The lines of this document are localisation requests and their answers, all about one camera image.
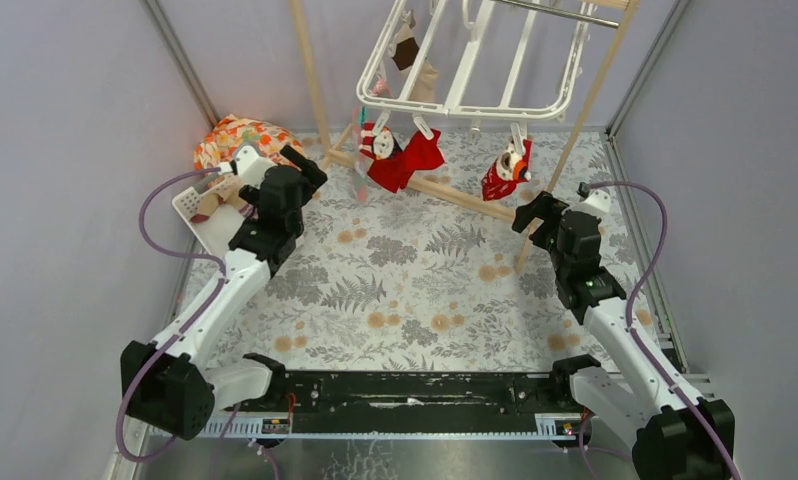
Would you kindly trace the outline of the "red patterned sock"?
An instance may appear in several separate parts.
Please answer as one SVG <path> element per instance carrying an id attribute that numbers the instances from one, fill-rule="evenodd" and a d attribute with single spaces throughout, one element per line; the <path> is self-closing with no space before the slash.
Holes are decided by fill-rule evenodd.
<path id="1" fill-rule="evenodd" d="M 481 198 L 493 201 L 511 195 L 516 188 L 531 180 L 530 159 L 532 141 L 522 141 L 523 153 L 517 152 L 512 140 L 505 150 L 499 154 L 481 180 Z"/>

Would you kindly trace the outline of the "red santa sock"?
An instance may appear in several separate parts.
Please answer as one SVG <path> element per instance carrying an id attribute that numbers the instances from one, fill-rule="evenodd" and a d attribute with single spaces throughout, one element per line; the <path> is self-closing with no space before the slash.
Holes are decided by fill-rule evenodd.
<path id="1" fill-rule="evenodd" d="M 358 150 L 372 160 L 367 176 L 391 193 L 404 190 L 415 172 L 435 170 L 445 163 L 439 130 L 432 129 L 431 138 L 417 131 L 402 147 L 389 128 L 375 133 L 374 126 L 373 122 L 363 124 Z"/>

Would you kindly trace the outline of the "white clip sock hanger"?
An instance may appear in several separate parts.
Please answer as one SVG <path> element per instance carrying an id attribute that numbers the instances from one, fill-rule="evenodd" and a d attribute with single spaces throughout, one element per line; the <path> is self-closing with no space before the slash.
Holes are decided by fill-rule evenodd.
<path id="1" fill-rule="evenodd" d="M 471 2 L 472 15 L 475 15 L 480 1 Z M 558 2 L 557 7 L 561 9 L 578 10 L 580 7 L 577 1 Z M 405 10 L 413 12 L 408 1 L 405 5 Z M 599 12 L 601 10 L 608 9 L 597 8 L 594 15 L 600 16 Z M 514 6 L 501 4 L 496 6 L 493 18 L 488 26 L 487 34 L 489 36 L 479 53 L 463 103 L 481 107 L 495 107 L 498 105 L 526 13 L 527 11 Z M 429 12 L 424 16 L 421 24 L 416 25 L 413 29 L 417 42 L 421 41 L 425 35 L 430 20 L 431 13 L 429 8 Z M 536 16 L 531 40 L 510 104 L 512 107 L 544 108 L 556 101 L 575 25 L 576 23 L 573 20 L 545 14 Z M 590 30 L 594 26 L 597 25 L 589 25 L 588 41 L 590 39 Z M 443 102 L 446 98 L 461 60 L 467 37 L 467 31 L 464 29 L 462 22 L 461 1 L 450 1 L 447 11 L 442 17 L 433 45 L 428 52 L 428 60 L 439 71 L 439 78 L 435 86 L 435 102 Z M 388 53 L 386 55 L 387 58 L 383 59 L 382 70 L 376 76 L 382 75 L 386 78 L 391 97 L 395 97 L 401 90 L 406 76 L 403 76 L 398 71 Z M 581 63 L 576 83 L 582 73 Z M 564 117 L 565 113 L 558 118 L 549 120 L 558 120 Z"/>

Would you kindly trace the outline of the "pink brown sock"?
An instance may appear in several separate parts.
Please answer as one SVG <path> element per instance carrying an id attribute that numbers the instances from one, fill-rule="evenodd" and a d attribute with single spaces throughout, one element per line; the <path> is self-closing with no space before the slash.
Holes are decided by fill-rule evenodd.
<path id="1" fill-rule="evenodd" d="M 194 224 L 208 221 L 216 210 L 223 205 L 234 208 L 244 218 L 252 218 L 257 215 L 257 210 L 246 200 L 240 197 L 240 190 L 234 185 L 235 176 L 226 177 L 215 184 L 201 198 L 195 213 L 189 218 Z"/>

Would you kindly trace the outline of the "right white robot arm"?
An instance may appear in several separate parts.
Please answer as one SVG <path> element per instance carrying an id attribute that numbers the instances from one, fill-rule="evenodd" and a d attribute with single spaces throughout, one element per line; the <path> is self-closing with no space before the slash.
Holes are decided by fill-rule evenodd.
<path id="1" fill-rule="evenodd" d="M 614 383 L 592 357 L 553 365 L 550 402 L 599 417 L 631 450 L 641 479 L 736 479 L 735 417 L 709 400 L 663 355 L 633 317 L 633 298 L 602 264 L 599 227 L 608 193 L 593 191 L 569 205 L 542 192 L 516 208 L 514 231 L 540 224 L 530 242 L 548 253 L 564 308 L 610 356 L 625 384 Z"/>

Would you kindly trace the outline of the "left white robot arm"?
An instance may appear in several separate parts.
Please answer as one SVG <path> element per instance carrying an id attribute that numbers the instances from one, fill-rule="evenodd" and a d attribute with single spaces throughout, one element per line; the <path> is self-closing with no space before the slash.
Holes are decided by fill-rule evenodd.
<path id="1" fill-rule="evenodd" d="M 295 251 L 303 208 L 327 176 L 291 145 L 282 162 L 244 143 L 229 162 L 202 170 L 203 180 L 172 205 L 217 270 L 193 301 L 147 343 L 130 342 L 120 357 L 126 417 L 177 438 L 196 437 L 217 411 L 250 400 L 271 411 L 284 401 L 283 366 L 247 354 L 207 366 L 213 348 L 246 303 L 261 292 Z"/>

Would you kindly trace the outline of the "white plastic basket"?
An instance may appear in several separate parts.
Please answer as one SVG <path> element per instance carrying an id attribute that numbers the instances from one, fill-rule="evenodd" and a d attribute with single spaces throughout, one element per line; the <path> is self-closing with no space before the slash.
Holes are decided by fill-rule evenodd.
<path id="1" fill-rule="evenodd" d="M 208 254 L 224 257 L 229 241 L 252 208 L 238 194 L 244 183 L 235 177 L 201 180 L 173 200 L 172 206 Z"/>

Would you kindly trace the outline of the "orange floral cloth bundle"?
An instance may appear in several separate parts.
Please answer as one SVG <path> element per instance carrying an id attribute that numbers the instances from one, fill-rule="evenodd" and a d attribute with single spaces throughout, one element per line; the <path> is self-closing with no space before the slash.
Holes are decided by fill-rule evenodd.
<path id="1" fill-rule="evenodd" d="M 288 129 L 268 121 L 229 114 L 195 147 L 193 167 L 195 170 L 202 170 L 215 167 L 221 162 L 229 162 L 244 143 L 255 144 L 263 156 L 281 164 L 288 164 L 281 155 L 281 150 L 286 145 L 305 154 L 299 139 Z"/>

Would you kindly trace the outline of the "floral patterned mat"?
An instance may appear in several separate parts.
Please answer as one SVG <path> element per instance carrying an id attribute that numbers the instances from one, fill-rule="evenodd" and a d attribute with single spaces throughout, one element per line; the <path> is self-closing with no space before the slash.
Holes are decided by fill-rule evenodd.
<path id="1" fill-rule="evenodd" d="M 548 370 L 610 355 L 560 303 L 548 255 L 509 222 L 414 190 L 352 192 L 332 165 L 305 232 L 237 313 L 211 367 L 247 353 L 291 369 Z"/>

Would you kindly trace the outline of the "brown beige sock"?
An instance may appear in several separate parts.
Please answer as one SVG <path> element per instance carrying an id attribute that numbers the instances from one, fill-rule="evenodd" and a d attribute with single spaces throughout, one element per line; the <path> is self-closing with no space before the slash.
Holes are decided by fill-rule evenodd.
<path id="1" fill-rule="evenodd" d="M 408 76 L 420 51 L 413 32 L 415 26 L 416 21 L 413 12 L 411 10 L 404 11 L 400 18 L 400 27 L 388 46 L 388 55 L 403 76 Z M 428 59 L 424 60 L 409 99 L 417 102 L 434 103 L 436 98 L 435 86 L 438 78 L 439 71 L 434 68 Z"/>

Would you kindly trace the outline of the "metal hanging rod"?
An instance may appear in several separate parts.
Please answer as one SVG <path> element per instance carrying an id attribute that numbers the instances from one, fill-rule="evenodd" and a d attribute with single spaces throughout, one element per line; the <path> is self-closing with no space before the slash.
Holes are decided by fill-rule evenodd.
<path id="1" fill-rule="evenodd" d="M 536 4 L 528 1 L 519 1 L 519 0 L 496 0 L 496 1 L 498 3 L 506 4 L 509 6 L 519 7 L 534 12 L 540 12 L 543 14 L 548 14 L 559 18 L 571 19 L 574 21 L 589 23 L 606 28 L 618 29 L 620 27 L 619 22 L 615 22 L 612 20 L 607 20 L 600 17 L 595 17 L 592 15 L 578 13 L 574 11 L 563 10 L 556 7 L 545 6 L 542 4 Z"/>

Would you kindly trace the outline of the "wooden drying rack frame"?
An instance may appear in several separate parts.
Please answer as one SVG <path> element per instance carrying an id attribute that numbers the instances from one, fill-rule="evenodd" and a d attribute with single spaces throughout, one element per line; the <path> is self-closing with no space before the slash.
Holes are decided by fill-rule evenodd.
<path id="1" fill-rule="evenodd" d="M 620 27 L 613 29 L 616 31 L 614 38 L 607 49 L 607 53 L 592 81 L 581 111 L 571 129 L 565 146 L 560 154 L 558 163 L 549 179 L 548 184 L 543 189 L 547 192 L 554 191 L 555 186 L 567 164 L 570 154 L 582 132 L 583 127 L 589 117 L 596 99 L 599 96 L 604 80 L 612 66 L 617 53 L 620 51 L 623 40 L 628 32 L 642 1 L 577 1 L 580 5 L 578 10 L 568 10 L 578 13 L 594 15 L 597 8 L 619 10 L 622 17 L 619 21 Z M 332 146 L 328 137 L 328 116 L 325 103 L 322 97 L 321 86 L 317 74 L 315 55 L 310 39 L 310 31 L 304 13 L 302 1 L 287 1 L 289 12 L 293 19 L 294 29 L 300 47 L 302 62 L 307 76 L 307 84 L 311 96 L 313 112 L 317 120 L 318 131 L 321 136 L 322 147 L 326 155 L 324 164 L 332 163 L 354 168 L 358 160 L 354 157 L 340 152 L 341 148 L 352 131 L 354 123 L 350 123 L 343 131 L 338 146 Z M 394 1 L 383 28 L 378 36 L 377 42 L 365 64 L 355 87 L 355 94 L 363 107 L 375 109 L 380 112 L 375 121 L 375 133 L 379 133 L 386 125 L 390 114 L 393 112 L 404 112 L 412 116 L 412 120 L 419 132 L 427 138 L 433 136 L 432 129 L 426 123 L 426 116 L 449 117 L 465 119 L 471 122 L 471 132 L 477 134 L 479 126 L 484 121 L 508 122 L 512 140 L 515 143 L 517 152 L 523 153 L 522 141 L 528 137 L 527 127 L 529 123 L 545 121 L 560 117 L 567 110 L 571 103 L 572 94 L 575 91 L 575 83 L 578 76 L 578 69 L 584 45 L 589 38 L 589 23 L 575 21 L 573 36 L 570 43 L 570 50 L 567 61 L 564 64 L 558 88 L 558 98 L 556 101 L 544 108 L 512 107 L 511 101 L 519 80 L 524 58 L 531 40 L 532 30 L 536 16 L 543 14 L 526 10 L 525 21 L 520 33 L 519 40 L 515 46 L 511 67 L 506 79 L 505 86 L 501 94 L 500 101 L 495 107 L 471 106 L 463 103 L 467 86 L 472 78 L 477 59 L 482 46 L 489 36 L 489 23 L 493 18 L 496 6 L 506 5 L 497 1 L 480 1 L 479 8 L 475 15 L 472 15 L 471 1 L 461 1 L 461 15 L 464 29 L 467 31 L 467 40 L 461 60 L 457 66 L 452 83 L 443 102 L 425 103 L 411 101 L 410 93 L 414 87 L 417 76 L 420 72 L 422 63 L 428 59 L 428 52 L 433 45 L 436 33 L 444 17 L 450 1 L 430 1 L 431 20 L 426 29 L 422 40 L 418 42 L 420 51 L 417 59 L 412 66 L 410 73 L 406 76 L 402 88 L 395 97 L 375 97 L 369 93 L 370 87 L 375 82 L 376 74 L 382 70 L 383 59 L 387 58 L 388 46 L 394 34 L 399 29 L 400 18 L 405 10 L 407 1 Z M 463 193 L 453 187 L 437 183 L 433 180 L 426 180 L 417 174 L 413 174 L 408 186 L 412 190 L 433 196 L 435 198 L 448 201 L 458 206 L 489 215 L 502 220 L 512 220 L 514 210 L 495 203 L 494 201 L 484 201 L 481 197 L 473 197 Z"/>

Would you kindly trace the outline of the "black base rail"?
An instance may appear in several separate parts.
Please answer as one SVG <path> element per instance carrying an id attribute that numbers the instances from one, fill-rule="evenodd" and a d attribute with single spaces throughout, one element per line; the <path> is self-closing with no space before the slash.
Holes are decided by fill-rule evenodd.
<path id="1" fill-rule="evenodd" d="M 289 371 L 267 399 L 246 400 L 239 415 L 286 422 L 470 426 L 504 415 L 578 414 L 544 373 Z"/>

